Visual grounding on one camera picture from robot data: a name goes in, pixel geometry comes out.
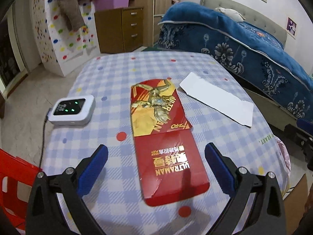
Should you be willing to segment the pink trash bag bin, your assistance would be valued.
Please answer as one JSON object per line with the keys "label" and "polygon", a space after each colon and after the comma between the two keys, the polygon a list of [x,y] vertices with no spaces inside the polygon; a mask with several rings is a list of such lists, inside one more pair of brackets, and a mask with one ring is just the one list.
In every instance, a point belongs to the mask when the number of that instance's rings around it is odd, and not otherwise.
{"label": "pink trash bag bin", "polygon": [[277,136],[274,136],[274,138],[279,146],[281,156],[283,157],[283,160],[285,163],[285,170],[288,174],[286,185],[282,191],[282,196],[284,196],[287,193],[287,191],[290,189],[290,175],[291,175],[290,156],[289,156],[289,153],[285,144]]}

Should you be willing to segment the white paper sheet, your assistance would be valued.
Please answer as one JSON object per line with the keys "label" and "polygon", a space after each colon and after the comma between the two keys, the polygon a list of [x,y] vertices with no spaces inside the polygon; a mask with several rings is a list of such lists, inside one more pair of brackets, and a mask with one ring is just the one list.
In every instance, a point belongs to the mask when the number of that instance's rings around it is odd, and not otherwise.
{"label": "white paper sheet", "polygon": [[180,87],[190,97],[219,111],[240,125],[251,127],[253,124],[254,104],[207,82],[191,72],[184,78]]}

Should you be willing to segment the grey upholstered bed frame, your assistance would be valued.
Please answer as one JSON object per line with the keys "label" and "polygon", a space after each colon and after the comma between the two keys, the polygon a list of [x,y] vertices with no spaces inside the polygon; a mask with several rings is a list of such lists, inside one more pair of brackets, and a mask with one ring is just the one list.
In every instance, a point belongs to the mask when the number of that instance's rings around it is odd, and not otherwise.
{"label": "grey upholstered bed frame", "polygon": [[312,121],[312,79],[282,48],[287,34],[275,22],[243,4],[232,0],[201,0],[214,9],[223,7],[241,13],[246,21],[239,27],[248,38],[230,38],[218,45],[217,60],[232,57],[224,67],[235,75],[262,112],[266,121],[284,130],[303,118]]}

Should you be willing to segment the polka dot white cabinet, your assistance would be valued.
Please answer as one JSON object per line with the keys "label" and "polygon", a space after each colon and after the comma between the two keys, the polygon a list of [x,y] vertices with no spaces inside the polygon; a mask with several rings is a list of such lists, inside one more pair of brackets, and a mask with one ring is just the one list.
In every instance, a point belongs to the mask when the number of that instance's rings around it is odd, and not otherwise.
{"label": "polka dot white cabinet", "polygon": [[41,61],[46,70],[66,76],[100,55],[92,0],[80,0],[78,8],[85,25],[69,29],[69,21],[57,0],[30,0],[31,22]]}

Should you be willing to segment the red Ultraman card packaging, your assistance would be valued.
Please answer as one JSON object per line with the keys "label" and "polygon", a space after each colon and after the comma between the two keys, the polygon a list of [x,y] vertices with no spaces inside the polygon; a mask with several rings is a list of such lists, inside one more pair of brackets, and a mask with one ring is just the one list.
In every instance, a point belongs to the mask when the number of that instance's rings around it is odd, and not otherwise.
{"label": "red Ultraman card packaging", "polygon": [[141,190],[148,206],[183,201],[209,189],[192,125],[169,79],[132,86],[130,118]]}

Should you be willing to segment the brown wooden drawer cabinet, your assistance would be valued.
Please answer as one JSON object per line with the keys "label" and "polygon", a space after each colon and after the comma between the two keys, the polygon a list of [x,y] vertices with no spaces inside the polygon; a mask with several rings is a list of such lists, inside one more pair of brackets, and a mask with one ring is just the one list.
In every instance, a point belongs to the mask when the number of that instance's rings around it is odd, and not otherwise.
{"label": "brown wooden drawer cabinet", "polygon": [[94,19],[101,53],[132,52],[143,46],[143,7],[97,11]]}

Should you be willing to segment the white electronic device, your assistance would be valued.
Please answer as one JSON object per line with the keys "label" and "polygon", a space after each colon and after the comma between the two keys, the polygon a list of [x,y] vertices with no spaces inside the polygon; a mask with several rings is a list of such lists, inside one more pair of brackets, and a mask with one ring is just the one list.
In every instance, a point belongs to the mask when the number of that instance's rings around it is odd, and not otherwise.
{"label": "white electronic device", "polygon": [[90,122],[95,105],[93,95],[61,98],[48,113],[48,121],[57,126],[84,126]]}

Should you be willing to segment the checkered blue tablecloth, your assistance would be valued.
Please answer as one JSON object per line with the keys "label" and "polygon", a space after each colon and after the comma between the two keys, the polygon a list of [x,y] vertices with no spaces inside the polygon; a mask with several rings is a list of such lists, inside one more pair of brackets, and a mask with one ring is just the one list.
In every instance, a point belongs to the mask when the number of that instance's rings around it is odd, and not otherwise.
{"label": "checkered blue tablecloth", "polygon": [[268,123],[228,71],[207,54],[134,52],[87,63],[69,96],[94,96],[85,126],[57,126],[43,158],[62,174],[103,146],[81,200],[106,234],[206,234],[230,197],[211,171],[213,143],[239,168],[289,187]]}

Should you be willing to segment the wooden wardrobe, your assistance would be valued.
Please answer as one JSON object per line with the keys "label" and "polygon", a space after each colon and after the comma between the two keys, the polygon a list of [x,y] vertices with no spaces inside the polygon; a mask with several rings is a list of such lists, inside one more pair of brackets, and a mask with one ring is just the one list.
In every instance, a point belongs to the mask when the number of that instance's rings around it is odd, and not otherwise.
{"label": "wooden wardrobe", "polygon": [[172,0],[134,0],[131,7],[143,8],[143,45],[152,47],[158,40],[160,26],[158,23],[165,15]]}

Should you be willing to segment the red plastic stool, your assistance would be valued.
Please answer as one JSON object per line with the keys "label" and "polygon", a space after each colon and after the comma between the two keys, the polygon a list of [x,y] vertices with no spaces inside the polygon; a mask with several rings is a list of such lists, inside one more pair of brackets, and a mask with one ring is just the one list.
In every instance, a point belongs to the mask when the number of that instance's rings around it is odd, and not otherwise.
{"label": "red plastic stool", "polygon": [[25,231],[29,196],[18,196],[19,185],[31,189],[42,168],[1,150],[1,211],[8,223],[18,231]]}

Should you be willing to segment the white pillow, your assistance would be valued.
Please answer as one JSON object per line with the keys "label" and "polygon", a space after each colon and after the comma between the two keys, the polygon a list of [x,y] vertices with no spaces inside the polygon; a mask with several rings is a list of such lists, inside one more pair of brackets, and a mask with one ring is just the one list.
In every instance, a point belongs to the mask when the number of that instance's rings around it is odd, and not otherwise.
{"label": "white pillow", "polygon": [[246,20],[246,18],[241,13],[239,13],[238,11],[236,11],[234,9],[225,9],[223,7],[216,7],[214,9],[214,11],[220,12],[220,13],[228,16],[229,18],[231,18],[235,22],[244,22]]}

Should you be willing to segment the blue floral bed blanket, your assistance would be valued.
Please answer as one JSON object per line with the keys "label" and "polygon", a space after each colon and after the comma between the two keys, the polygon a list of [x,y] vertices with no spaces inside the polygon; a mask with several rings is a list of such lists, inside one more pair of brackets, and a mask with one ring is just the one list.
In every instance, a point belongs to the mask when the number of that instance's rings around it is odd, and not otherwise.
{"label": "blue floral bed blanket", "polygon": [[312,121],[312,78],[268,32],[193,2],[172,5],[158,47],[211,56],[248,90]]}

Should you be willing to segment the small wall picture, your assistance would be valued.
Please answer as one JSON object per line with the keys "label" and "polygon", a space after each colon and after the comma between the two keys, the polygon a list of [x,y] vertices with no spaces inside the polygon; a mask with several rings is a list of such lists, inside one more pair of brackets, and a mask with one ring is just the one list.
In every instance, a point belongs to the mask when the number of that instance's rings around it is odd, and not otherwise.
{"label": "small wall picture", "polygon": [[295,23],[294,20],[292,20],[292,18],[288,17],[287,22],[286,22],[287,33],[295,39],[296,38],[296,30],[297,30],[297,24]]}

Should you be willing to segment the purple storage box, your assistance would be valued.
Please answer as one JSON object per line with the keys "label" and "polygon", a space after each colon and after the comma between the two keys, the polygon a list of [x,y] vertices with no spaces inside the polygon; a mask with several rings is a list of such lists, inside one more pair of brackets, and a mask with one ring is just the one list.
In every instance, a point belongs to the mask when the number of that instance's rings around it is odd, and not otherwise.
{"label": "purple storage box", "polygon": [[94,0],[96,11],[119,9],[128,5],[129,0]]}

